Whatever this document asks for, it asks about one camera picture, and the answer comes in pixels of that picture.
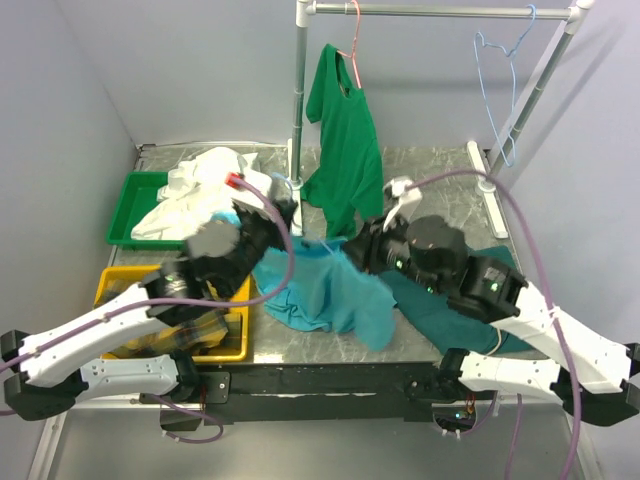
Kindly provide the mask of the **light blue t shirt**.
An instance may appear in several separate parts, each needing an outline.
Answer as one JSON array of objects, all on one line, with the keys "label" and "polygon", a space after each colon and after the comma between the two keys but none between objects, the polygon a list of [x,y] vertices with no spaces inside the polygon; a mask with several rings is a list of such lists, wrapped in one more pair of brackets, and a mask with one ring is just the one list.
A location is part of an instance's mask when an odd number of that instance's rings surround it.
[{"label": "light blue t shirt", "polygon": [[287,285],[262,305],[287,327],[312,332],[352,332],[367,348],[391,342],[396,301],[389,287],[356,269],[342,252],[305,248],[292,237],[294,270]]}]

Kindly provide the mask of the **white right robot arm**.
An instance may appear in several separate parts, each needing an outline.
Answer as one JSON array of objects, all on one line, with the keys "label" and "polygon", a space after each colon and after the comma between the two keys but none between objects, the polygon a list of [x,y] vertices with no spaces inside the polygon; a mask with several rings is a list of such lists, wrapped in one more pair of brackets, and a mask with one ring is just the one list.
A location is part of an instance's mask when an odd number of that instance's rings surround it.
[{"label": "white right robot arm", "polygon": [[509,333],[544,354],[542,360],[497,358],[453,348],[437,376],[439,390],[457,399],[467,391],[523,394],[579,413],[582,421],[608,427],[639,412],[639,346],[595,333],[560,308],[549,310],[540,290],[516,269],[469,252],[464,233],[437,215],[389,229],[366,223],[342,250],[361,271],[395,271],[449,309]]}]

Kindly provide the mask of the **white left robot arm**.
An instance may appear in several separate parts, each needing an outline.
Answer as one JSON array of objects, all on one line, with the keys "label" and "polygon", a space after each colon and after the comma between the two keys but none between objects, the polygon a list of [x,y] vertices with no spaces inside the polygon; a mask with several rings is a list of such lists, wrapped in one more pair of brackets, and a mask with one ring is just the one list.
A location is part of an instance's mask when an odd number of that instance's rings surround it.
[{"label": "white left robot arm", "polygon": [[210,221],[185,240],[182,254],[88,313],[49,331],[12,330],[1,337],[4,403],[26,421],[64,413],[80,402],[136,394],[182,403],[201,379],[188,353],[109,359],[143,335],[234,307],[234,296],[270,248],[293,249],[298,204],[275,200],[262,209],[236,201],[238,224]]}]

